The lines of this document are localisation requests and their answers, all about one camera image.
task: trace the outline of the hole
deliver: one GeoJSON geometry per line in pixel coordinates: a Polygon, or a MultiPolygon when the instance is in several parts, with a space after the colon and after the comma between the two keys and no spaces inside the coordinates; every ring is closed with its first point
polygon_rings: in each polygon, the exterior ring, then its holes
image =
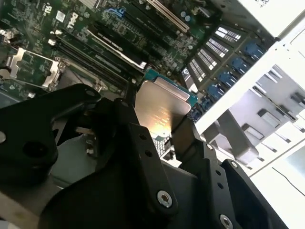
{"type": "Polygon", "coordinates": [[[162,195],[161,196],[161,199],[164,201],[164,202],[168,202],[169,201],[169,199],[168,199],[168,197],[166,196],[166,195],[162,195]]]}
{"type": "Polygon", "coordinates": [[[152,157],[152,156],[153,156],[153,153],[152,153],[151,151],[149,151],[149,150],[146,150],[146,151],[145,151],[145,154],[146,154],[146,156],[148,156],[148,157],[152,157]]]}
{"type": "Polygon", "coordinates": [[[29,157],[40,158],[47,155],[48,149],[40,142],[27,142],[23,146],[23,152],[29,157]]]}
{"type": "Polygon", "coordinates": [[[224,218],[224,224],[230,226],[230,222],[226,218],[224,218]]]}
{"type": "Polygon", "coordinates": [[[143,135],[143,134],[140,134],[139,137],[140,137],[140,139],[142,139],[142,140],[146,140],[146,139],[147,139],[147,138],[145,137],[145,135],[143,135]]]}
{"type": "Polygon", "coordinates": [[[217,184],[218,184],[218,187],[219,187],[219,188],[221,188],[221,189],[224,188],[223,185],[222,185],[221,183],[217,183],[217,184]]]}

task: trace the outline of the motherboard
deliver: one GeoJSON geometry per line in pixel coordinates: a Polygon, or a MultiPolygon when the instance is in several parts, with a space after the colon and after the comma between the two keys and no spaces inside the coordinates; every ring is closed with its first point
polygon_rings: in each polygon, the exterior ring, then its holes
{"type": "Polygon", "coordinates": [[[177,82],[220,17],[205,0],[3,0],[0,90],[20,101],[74,83],[119,94],[151,68],[177,82]]]}

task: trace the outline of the label sticker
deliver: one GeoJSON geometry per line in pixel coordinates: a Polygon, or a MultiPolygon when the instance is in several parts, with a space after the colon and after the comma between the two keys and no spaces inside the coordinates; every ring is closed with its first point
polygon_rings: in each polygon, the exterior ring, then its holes
{"type": "Polygon", "coordinates": [[[63,20],[65,20],[66,15],[61,12],[61,11],[57,11],[57,15],[56,15],[56,19],[59,20],[60,22],[63,22],[63,20]]]}

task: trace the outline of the dell logo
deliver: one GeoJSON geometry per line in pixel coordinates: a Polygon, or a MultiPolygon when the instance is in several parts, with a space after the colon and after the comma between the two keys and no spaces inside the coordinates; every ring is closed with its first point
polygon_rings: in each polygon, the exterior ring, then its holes
{"type": "Polygon", "coordinates": [[[78,14],[73,12],[72,17],[70,18],[69,24],[67,26],[68,29],[73,29],[76,19],[78,18],[78,14]]]}

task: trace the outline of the screw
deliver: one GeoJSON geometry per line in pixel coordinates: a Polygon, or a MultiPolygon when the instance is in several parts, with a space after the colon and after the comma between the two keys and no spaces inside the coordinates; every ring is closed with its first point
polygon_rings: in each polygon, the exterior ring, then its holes
{"type": "Polygon", "coordinates": [[[224,226],[225,229],[233,229],[233,224],[226,215],[221,214],[219,219],[220,219],[220,222],[224,226]]]}
{"type": "Polygon", "coordinates": [[[6,140],[6,135],[2,131],[0,131],[0,144],[5,142],[6,140]]]}
{"type": "Polygon", "coordinates": [[[206,144],[206,146],[209,148],[209,150],[213,150],[213,146],[211,146],[210,144],[206,144]]]}
{"type": "Polygon", "coordinates": [[[85,12],[85,13],[84,13],[84,17],[85,17],[85,18],[88,18],[88,17],[90,17],[90,14],[89,14],[88,12],[85,12]]]}
{"type": "Polygon", "coordinates": [[[234,168],[238,168],[238,165],[234,161],[231,161],[231,164],[234,168]]]}
{"type": "Polygon", "coordinates": [[[157,199],[158,199],[159,203],[166,208],[170,208],[173,204],[173,200],[172,200],[172,197],[170,196],[170,194],[168,194],[167,192],[165,192],[163,190],[158,192],[157,199]]]}
{"type": "Polygon", "coordinates": [[[92,92],[92,91],[86,91],[86,93],[90,96],[95,96],[94,92],[92,92]]]}

